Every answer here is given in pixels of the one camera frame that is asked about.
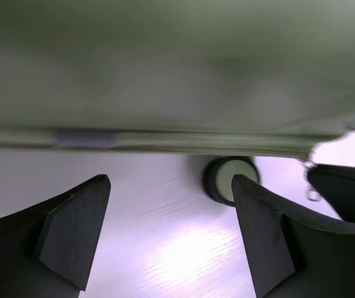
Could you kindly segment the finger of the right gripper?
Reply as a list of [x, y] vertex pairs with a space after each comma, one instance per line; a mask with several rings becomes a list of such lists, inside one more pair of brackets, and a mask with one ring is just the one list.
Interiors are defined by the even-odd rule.
[[307, 180], [342, 220], [355, 224], [355, 167], [315, 165]]

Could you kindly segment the green suitcase blue lining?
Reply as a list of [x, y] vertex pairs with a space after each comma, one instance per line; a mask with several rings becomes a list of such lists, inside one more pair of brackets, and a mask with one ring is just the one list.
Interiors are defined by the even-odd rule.
[[0, 1], [0, 147], [308, 160], [355, 130], [355, 1]]

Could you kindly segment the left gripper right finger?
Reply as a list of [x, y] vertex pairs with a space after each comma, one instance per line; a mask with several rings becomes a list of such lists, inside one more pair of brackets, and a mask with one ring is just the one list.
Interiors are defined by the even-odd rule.
[[231, 183], [257, 297], [355, 297], [355, 223], [320, 214], [243, 175]]

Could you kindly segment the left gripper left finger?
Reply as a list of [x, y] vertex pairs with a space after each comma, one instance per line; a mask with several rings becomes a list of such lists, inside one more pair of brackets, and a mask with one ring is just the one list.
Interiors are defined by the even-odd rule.
[[0, 218], [0, 297], [79, 297], [86, 290], [111, 183], [97, 175]]

